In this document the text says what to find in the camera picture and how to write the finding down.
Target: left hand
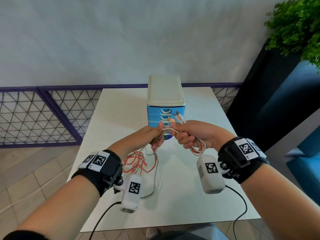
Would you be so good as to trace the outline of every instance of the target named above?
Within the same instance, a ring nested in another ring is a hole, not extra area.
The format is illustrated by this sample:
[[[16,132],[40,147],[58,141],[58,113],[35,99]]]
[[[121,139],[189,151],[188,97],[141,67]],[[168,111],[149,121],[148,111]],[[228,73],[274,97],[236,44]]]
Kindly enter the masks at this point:
[[[145,126],[131,135],[113,143],[108,149],[116,153],[121,160],[123,160],[130,152],[136,151],[149,144],[154,137],[162,132],[163,128],[163,122],[160,122],[156,128]],[[156,152],[164,141],[165,139],[162,137],[157,143],[153,144],[151,146],[153,152]]]

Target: person's clothing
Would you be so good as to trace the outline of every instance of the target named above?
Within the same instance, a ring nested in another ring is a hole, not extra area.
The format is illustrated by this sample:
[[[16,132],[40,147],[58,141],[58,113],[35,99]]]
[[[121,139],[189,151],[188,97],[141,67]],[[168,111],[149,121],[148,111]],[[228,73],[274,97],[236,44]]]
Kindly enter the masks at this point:
[[[49,240],[42,234],[32,231],[14,231],[9,233],[3,240]],[[188,231],[156,231],[149,240],[227,240],[227,237],[213,224],[199,224]]]

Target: drawer handle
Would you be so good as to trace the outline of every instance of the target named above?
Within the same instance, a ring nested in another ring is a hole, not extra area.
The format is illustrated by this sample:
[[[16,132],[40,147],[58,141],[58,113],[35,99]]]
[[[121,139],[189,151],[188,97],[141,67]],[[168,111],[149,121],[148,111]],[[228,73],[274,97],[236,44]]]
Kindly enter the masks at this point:
[[[161,112],[164,114],[168,114],[171,112],[171,109],[161,109]]]

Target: tiled floor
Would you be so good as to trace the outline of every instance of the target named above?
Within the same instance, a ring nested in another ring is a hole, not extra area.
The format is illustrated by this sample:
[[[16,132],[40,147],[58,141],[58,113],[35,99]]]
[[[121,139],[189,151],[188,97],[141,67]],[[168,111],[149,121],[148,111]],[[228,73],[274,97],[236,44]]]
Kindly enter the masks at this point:
[[[67,181],[79,146],[0,149],[0,239],[14,230],[32,211],[52,196]],[[2,211],[12,203],[17,204]],[[234,240],[233,222],[214,224]],[[162,226],[161,231],[186,230],[190,226]],[[261,219],[241,220],[235,225],[238,240],[272,240]],[[79,233],[76,240],[88,240],[91,233]],[[146,229],[95,232],[92,240],[142,240]]]

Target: drawer unit lid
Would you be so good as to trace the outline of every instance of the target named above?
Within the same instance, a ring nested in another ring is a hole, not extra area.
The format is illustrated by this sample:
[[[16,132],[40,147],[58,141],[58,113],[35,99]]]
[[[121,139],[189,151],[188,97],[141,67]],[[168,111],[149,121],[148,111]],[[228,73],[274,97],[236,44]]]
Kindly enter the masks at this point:
[[[147,105],[158,107],[185,106],[180,77],[150,75]]]

